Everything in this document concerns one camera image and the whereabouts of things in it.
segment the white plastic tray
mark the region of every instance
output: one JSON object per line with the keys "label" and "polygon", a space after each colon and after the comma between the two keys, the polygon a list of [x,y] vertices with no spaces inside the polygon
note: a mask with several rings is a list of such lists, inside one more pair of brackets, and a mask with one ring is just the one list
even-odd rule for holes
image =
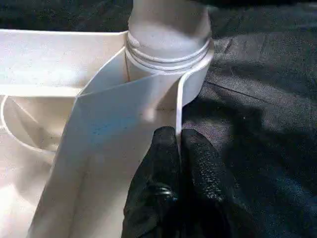
{"label": "white plastic tray", "polygon": [[167,74],[137,72],[125,48],[111,58],[75,101],[28,237],[120,237],[128,187],[154,130],[171,125],[180,134],[182,107],[199,93],[212,56],[211,46],[188,72]]}
{"label": "white plastic tray", "polygon": [[75,97],[126,34],[0,29],[0,95]]}

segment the black glove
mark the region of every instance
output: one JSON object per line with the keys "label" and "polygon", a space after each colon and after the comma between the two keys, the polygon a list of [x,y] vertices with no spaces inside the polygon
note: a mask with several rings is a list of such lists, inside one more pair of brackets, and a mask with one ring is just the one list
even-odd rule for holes
{"label": "black glove", "polygon": [[194,130],[183,130],[181,139],[180,159],[174,129],[154,132],[131,182],[122,237],[225,238],[235,227],[247,235],[231,214],[234,182],[215,148]]}

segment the cylindrical fitting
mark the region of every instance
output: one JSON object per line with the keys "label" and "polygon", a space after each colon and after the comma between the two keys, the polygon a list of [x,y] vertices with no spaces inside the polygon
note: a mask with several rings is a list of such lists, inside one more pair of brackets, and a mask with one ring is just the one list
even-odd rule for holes
{"label": "cylindrical fitting", "polygon": [[190,68],[207,53],[208,10],[190,0],[134,0],[127,50],[138,63],[157,70]]}

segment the black fabric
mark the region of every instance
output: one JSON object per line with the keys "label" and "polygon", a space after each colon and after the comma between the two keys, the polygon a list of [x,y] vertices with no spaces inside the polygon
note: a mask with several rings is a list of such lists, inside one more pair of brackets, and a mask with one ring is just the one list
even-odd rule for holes
{"label": "black fabric", "polygon": [[265,5],[291,5],[299,2],[309,2],[310,0],[194,0],[202,4],[217,6],[221,8],[237,8],[237,7],[253,7],[253,6],[265,6]]}
{"label": "black fabric", "polygon": [[[121,31],[132,1],[0,5],[1,28]],[[256,237],[317,237],[317,4],[210,11],[215,55],[183,126],[217,150]]]}

